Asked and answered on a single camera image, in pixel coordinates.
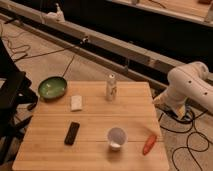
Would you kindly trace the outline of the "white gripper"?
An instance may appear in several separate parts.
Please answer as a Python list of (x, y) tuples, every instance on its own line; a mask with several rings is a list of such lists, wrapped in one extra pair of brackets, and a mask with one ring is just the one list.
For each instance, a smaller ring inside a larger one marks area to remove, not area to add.
[(185, 99), (176, 100), (171, 97), (166, 91), (155, 97), (153, 99), (153, 104), (161, 107), (170, 108), (179, 119), (181, 119), (185, 115)]

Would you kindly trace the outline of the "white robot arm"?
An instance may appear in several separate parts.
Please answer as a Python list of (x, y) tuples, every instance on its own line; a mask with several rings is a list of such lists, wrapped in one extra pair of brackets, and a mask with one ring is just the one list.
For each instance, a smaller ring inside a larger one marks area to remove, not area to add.
[(188, 98), (213, 113), (213, 86), (206, 82), (208, 67), (199, 61), (177, 66), (167, 75), (169, 86), (154, 98), (155, 105), (168, 106), (179, 118), (185, 115)]

